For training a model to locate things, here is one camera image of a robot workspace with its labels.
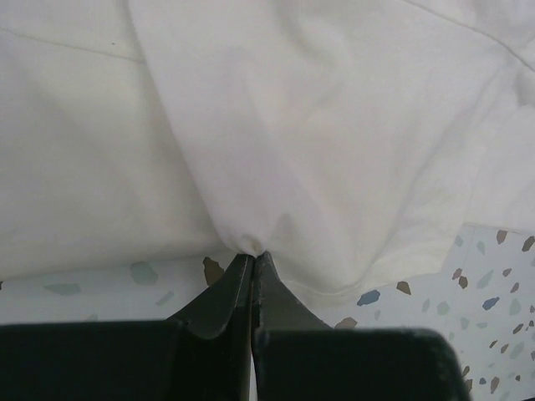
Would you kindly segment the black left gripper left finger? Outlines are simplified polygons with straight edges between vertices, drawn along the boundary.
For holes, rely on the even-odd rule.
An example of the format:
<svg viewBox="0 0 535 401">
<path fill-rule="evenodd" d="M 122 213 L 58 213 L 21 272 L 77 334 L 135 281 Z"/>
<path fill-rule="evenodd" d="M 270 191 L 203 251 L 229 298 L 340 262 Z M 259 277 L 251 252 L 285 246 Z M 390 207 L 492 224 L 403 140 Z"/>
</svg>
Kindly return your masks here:
<svg viewBox="0 0 535 401">
<path fill-rule="evenodd" d="M 248 399 L 253 265 L 164 320 L 2 326 L 2 399 Z"/>
</svg>

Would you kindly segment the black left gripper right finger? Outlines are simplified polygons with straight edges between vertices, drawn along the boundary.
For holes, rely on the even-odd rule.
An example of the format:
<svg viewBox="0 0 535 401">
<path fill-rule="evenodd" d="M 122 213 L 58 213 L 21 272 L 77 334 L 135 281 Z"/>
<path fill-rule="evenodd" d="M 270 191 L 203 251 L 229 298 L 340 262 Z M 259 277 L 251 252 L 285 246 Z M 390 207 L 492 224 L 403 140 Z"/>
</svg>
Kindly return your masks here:
<svg viewBox="0 0 535 401">
<path fill-rule="evenodd" d="M 252 355 L 261 400 L 466 400 L 456 355 L 422 328 L 332 328 L 255 262 Z"/>
</svg>

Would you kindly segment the white t-shirt red print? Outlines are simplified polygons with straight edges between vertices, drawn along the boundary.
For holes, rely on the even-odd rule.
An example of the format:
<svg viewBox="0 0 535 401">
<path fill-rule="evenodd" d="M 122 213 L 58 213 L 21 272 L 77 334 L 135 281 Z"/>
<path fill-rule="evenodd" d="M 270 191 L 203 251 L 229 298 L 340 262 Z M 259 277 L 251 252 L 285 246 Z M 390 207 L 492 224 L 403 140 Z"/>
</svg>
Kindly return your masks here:
<svg viewBox="0 0 535 401">
<path fill-rule="evenodd" d="M 1 276 L 269 251 L 332 303 L 534 230 L 531 1 L 4 1 Z"/>
</svg>

